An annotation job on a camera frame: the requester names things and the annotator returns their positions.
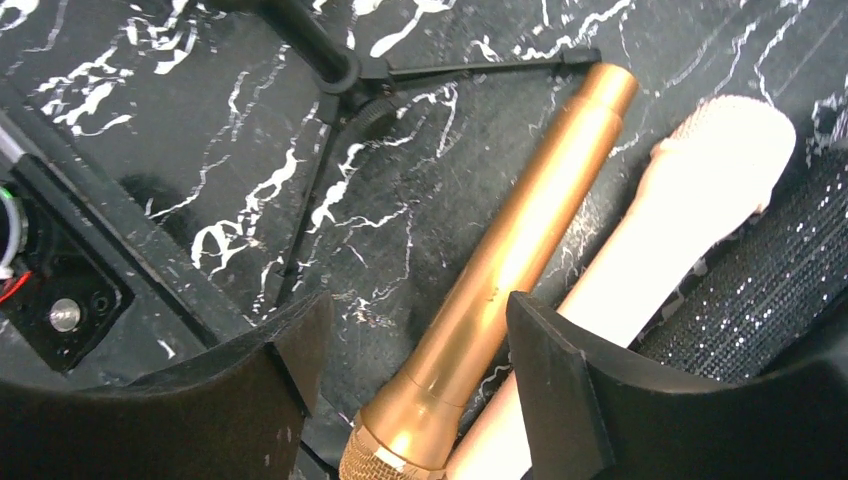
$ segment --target white microphone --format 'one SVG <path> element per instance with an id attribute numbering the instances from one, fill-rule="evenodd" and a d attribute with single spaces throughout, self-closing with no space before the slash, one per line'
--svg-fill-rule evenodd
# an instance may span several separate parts
<path id="1" fill-rule="evenodd" d="M 692 265 L 768 206 L 794 147 L 792 122 L 774 107 L 705 102 L 651 150 L 633 203 L 557 312 L 626 348 Z M 448 461 L 448 478 L 519 480 L 530 467 L 510 374 Z"/>

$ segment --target circular opening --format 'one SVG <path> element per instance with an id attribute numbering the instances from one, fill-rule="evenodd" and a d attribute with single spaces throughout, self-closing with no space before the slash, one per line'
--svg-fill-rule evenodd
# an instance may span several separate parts
<path id="1" fill-rule="evenodd" d="M 94 306 L 94 310 L 97 313 L 103 313 L 103 312 L 106 311 L 107 308 L 109 308 L 109 299 L 107 299 L 103 295 L 95 297 L 93 306 Z"/>

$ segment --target screw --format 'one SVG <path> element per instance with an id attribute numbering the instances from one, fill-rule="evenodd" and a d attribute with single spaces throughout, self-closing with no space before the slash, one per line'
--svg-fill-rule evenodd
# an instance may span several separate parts
<path id="1" fill-rule="evenodd" d="M 65 333 L 70 332 L 79 325 L 82 312 L 77 302 L 70 298 L 60 298 L 53 304 L 48 318 L 50 319 L 50 325 L 53 325 L 53 328 L 57 332 Z"/>
<path id="2" fill-rule="evenodd" d="M 103 292 L 98 291 L 92 297 L 91 306 L 94 307 L 95 312 L 103 313 L 109 308 L 109 299 Z"/>

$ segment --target red wire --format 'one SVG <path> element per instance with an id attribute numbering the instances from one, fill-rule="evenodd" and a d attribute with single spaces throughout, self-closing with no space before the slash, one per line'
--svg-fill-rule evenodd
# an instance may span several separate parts
<path id="1" fill-rule="evenodd" d="M 9 299 L 9 297 L 14 295 L 18 290 L 20 290 L 21 287 L 24 286 L 24 284 L 27 282 L 27 280 L 29 280 L 29 277 L 31 277 L 31 276 L 32 276 L 32 272 L 26 272 L 25 274 L 21 275 L 21 278 L 19 278 L 18 281 L 15 282 L 15 284 L 12 285 L 11 288 L 6 290 L 3 293 L 3 296 L 0 296 L 0 303 L 5 302 L 6 300 Z"/>

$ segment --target microphone grille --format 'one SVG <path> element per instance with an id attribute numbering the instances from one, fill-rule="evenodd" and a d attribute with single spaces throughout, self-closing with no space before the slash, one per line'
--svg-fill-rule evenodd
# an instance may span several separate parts
<path id="1" fill-rule="evenodd" d="M 339 465 L 339 478 L 341 480 L 415 480 L 415 477 L 399 472 L 381 460 L 356 433 L 348 438 Z"/>
<path id="2" fill-rule="evenodd" d="M 739 150 L 754 145 L 788 156 L 795 146 L 795 128 L 786 115 L 766 102 L 722 95 L 704 102 L 669 138 L 713 149 Z"/>

